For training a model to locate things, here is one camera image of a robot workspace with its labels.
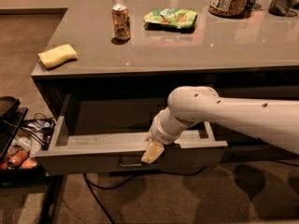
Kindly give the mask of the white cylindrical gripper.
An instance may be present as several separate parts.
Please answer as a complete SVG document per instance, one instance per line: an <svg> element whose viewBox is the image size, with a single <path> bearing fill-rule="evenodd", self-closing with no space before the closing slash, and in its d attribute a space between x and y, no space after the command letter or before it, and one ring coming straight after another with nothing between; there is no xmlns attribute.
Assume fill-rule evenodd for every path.
<svg viewBox="0 0 299 224"><path fill-rule="evenodd" d="M149 137L153 140L149 141L141 161L147 164L155 162L164 152L164 145L172 144L180 134L180 121L169 109L160 111L149 128Z"/></svg>

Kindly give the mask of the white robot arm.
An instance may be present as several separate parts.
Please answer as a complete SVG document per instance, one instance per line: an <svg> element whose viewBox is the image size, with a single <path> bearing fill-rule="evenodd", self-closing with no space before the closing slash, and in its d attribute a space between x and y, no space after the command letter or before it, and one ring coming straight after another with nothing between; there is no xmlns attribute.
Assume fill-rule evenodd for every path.
<svg viewBox="0 0 299 224"><path fill-rule="evenodd" d="M167 108L153 119L141 160L153 163L166 145L202 121L299 153L298 101L225 98L209 87L183 86L171 91Z"/></svg>

